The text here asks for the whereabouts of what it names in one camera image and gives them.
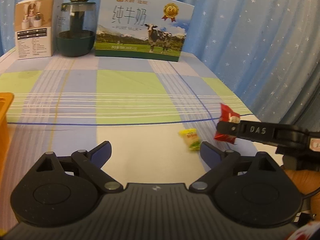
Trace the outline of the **person's right hand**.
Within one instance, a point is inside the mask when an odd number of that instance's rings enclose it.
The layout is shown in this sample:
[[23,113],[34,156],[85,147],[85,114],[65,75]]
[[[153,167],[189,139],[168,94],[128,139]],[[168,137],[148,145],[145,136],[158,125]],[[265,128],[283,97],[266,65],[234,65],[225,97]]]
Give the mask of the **person's right hand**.
[[[287,176],[293,181],[296,187],[302,194],[308,194],[319,188],[320,185],[320,173],[317,171],[309,170],[284,170]],[[315,220],[319,221],[320,211],[320,196],[317,193],[310,199],[311,213],[315,214]]]

